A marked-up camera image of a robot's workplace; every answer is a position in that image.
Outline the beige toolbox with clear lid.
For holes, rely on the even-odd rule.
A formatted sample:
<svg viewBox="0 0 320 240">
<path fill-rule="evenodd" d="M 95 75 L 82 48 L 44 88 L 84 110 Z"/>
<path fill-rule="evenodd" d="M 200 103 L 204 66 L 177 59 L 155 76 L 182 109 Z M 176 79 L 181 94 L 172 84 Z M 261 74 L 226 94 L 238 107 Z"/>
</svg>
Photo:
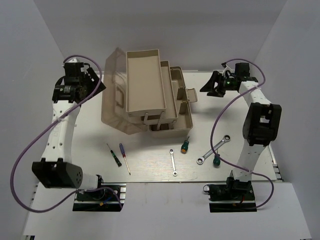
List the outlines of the beige toolbox with clear lid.
<svg viewBox="0 0 320 240">
<path fill-rule="evenodd" d="M 158 49 L 127 51 L 117 47 L 106 59 L 101 121 L 124 134 L 150 132 L 154 138 L 186 137 L 193 128 L 183 70 L 160 59 Z"/>
</svg>

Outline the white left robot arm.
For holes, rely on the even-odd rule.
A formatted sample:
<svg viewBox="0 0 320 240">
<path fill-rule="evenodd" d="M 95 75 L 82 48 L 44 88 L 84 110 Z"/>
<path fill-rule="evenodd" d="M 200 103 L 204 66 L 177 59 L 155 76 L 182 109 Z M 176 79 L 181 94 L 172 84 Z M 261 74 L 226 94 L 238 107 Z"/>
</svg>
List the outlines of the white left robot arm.
<svg viewBox="0 0 320 240">
<path fill-rule="evenodd" d="M 40 161 L 31 170 L 45 188 L 88 190 L 99 200 L 106 187 L 99 175 L 84 173 L 72 163 L 72 140 L 82 101 L 91 99 L 106 87 L 89 63 L 73 56 L 63 63 L 64 76 L 54 86 L 52 123 L 47 144 Z"/>
</svg>

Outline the small silver ratchet wrench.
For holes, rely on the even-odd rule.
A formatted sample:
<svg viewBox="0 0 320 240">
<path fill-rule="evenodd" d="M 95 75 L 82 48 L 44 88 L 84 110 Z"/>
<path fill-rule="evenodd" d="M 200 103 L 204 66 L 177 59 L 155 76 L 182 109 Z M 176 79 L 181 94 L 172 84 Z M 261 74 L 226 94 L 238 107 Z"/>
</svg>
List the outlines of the small silver ratchet wrench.
<svg viewBox="0 0 320 240">
<path fill-rule="evenodd" d="M 170 149 L 169 150 L 169 153 L 170 153 L 170 158 L 171 158 L 171 163 L 172 163 L 172 175 L 174 177 L 176 177 L 178 175 L 177 171 L 176 171 L 176 165 L 175 165 L 175 158 L 174 158 L 174 150 L 173 149 Z"/>
</svg>

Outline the thin black green screwdriver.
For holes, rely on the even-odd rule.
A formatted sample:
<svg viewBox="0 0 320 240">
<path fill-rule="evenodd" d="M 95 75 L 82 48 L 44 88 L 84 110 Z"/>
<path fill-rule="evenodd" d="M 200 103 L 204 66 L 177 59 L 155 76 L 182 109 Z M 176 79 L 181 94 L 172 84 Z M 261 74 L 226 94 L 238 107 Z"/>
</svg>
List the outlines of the thin black green screwdriver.
<svg viewBox="0 0 320 240">
<path fill-rule="evenodd" d="M 118 159 L 118 157 L 116 156 L 116 154 L 114 153 L 114 151 L 110 148 L 110 146 L 107 144 L 108 148 L 109 148 L 109 151 L 113 157 L 113 159 L 115 160 L 116 164 L 118 167 L 121 167 L 122 166 L 122 163 L 120 162 L 120 160 Z"/>
</svg>

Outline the stubby green orange screwdriver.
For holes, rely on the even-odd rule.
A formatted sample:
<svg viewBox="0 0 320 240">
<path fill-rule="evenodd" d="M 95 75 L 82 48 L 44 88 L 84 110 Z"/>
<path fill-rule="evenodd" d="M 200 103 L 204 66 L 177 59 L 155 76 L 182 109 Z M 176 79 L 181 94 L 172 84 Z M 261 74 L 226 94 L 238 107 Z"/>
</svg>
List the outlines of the stubby green orange screwdriver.
<svg viewBox="0 0 320 240">
<path fill-rule="evenodd" d="M 189 136 L 184 140 L 183 144 L 181 145 L 180 151 L 182 154 L 186 154 L 189 148 Z"/>
</svg>

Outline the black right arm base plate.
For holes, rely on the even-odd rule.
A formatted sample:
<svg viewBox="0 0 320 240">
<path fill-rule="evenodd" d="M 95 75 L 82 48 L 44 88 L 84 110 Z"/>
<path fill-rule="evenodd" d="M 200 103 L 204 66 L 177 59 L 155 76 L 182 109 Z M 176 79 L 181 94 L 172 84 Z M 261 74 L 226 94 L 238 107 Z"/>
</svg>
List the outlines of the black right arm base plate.
<svg viewBox="0 0 320 240">
<path fill-rule="evenodd" d="M 203 192 L 209 196 L 211 213 L 256 212 L 257 205 L 251 181 L 228 177 L 224 184 L 206 184 Z"/>
</svg>

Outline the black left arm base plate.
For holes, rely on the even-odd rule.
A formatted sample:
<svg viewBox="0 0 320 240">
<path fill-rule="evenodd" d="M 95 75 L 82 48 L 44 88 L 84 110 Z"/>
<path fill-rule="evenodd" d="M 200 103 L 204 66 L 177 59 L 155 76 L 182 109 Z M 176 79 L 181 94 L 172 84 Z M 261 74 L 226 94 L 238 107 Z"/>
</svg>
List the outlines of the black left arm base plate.
<svg viewBox="0 0 320 240">
<path fill-rule="evenodd" d="M 125 203 L 126 183 L 102 183 L 103 189 L 77 193 L 73 212 L 120 212 Z"/>
</svg>

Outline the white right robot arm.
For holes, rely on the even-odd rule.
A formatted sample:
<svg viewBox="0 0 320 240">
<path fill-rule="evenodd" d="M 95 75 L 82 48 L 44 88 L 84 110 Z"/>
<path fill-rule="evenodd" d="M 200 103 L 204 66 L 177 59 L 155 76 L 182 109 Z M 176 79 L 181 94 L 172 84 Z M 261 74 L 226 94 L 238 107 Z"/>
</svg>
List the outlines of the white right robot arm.
<svg viewBox="0 0 320 240">
<path fill-rule="evenodd" d="M 261 153 L 278 135 L 282 107 L 265 97 L 261 90 L 263 84 L 251 76 L 248 61 L 239 59 L 234 69 L 226 62 L 222 67 L 223 71 L 214 71 L 200 91 L 218 98 L 224 97 L 227 91 L 236 91 L 245 100 L 248 112 L 242 128 L 244 144 L 230 177 L 248 183 Z"/>
</svg>

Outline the blue red handled screwdriver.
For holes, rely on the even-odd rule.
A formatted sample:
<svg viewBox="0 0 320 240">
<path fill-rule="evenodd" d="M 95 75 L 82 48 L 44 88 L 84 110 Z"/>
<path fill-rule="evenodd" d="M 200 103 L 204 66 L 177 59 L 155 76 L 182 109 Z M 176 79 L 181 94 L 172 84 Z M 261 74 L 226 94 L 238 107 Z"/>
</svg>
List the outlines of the blue red handled screwdriver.
<svg viewBox="0 0 320 240">
<path fill-rule="evenodd" d="M 131 171 L 130 171 L 130 168 L 129 168 L 129 165 L 128 165 L 128 162 L 127 162 L 127 159 L 126 159 L 126 152 L 125 152 L 125 149 L 124 149 L 124 146 L 123 146 L 122 143 L 119 143 L 119 149 L 120 149 L 120 152 L 121 152 L 122 157 L 123 157 L 123 159 L 124 159 L 126 168 L 127 168 L 127 170 L 128 170 L 128 174 L 131 175 Z"/>
</svg>

